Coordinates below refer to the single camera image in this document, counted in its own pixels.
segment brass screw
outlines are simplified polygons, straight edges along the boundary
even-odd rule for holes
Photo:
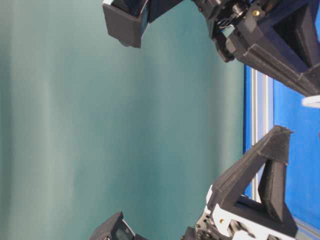
[[[254,10],[254,11],[252,12],[252,15],[253,15],[254,17],[259,17],[259,16],[260,16],[260,11],[259,11],[259,10]]]

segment black plastic part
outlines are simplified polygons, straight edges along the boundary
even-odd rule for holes
[[[89,240],[147,240],[138,234],[134,236],[123,219],[121,211],[115,213],[94,230]]]
[[[217,52],[225,63],[235,59],[235,57],[226,48],[227,38],[222,32],[217,34],[212,40],[215,43]]]
[[[123,218],[124,215],[121,211],[115,213],[94,230],[92,235],[89,237],[89,240],[107,240],[108,238],[110,240],[115,240],[116,231],[119,226],[123,224]]]
[[[143,14],[131,15],[116,6],[103,4],[103,12],[108,34],[118,39],[123,45],[141,47],[141,37],[145,30]]]
[[[304,96],[320,94],[320,44],[315,27],[319,0],[253,3],[226,41],[240,62]]]
[[[182,240],[196,240],[195,229],[188,226],[188,228],[186,229],[186,231],[181,239]]]
[[[275,126],[213,184],[207,204],[277,232],[295,237],[297,225],[285,204],[286,171],[291,131]],[[265,164],[258,188],[262,203],[244,197],[246,187]]]

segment black 3d-printed bracket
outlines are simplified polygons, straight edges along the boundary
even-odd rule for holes
[[[207,203],[211,214],[218,204],[234,215],[287,236],[296,236],[297,225],[285,203],[290,134],[289,129],[275,126],[216,180]],[[259,203],[243,193],[264,164],[258,188]]]

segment green fabric backdrop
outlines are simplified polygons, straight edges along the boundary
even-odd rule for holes
[[[191,1],[134,49],[108,36],[101,0],[2,0],[0,238],[87,239],[123,210],[180,239],[242,155],[243,85]]]

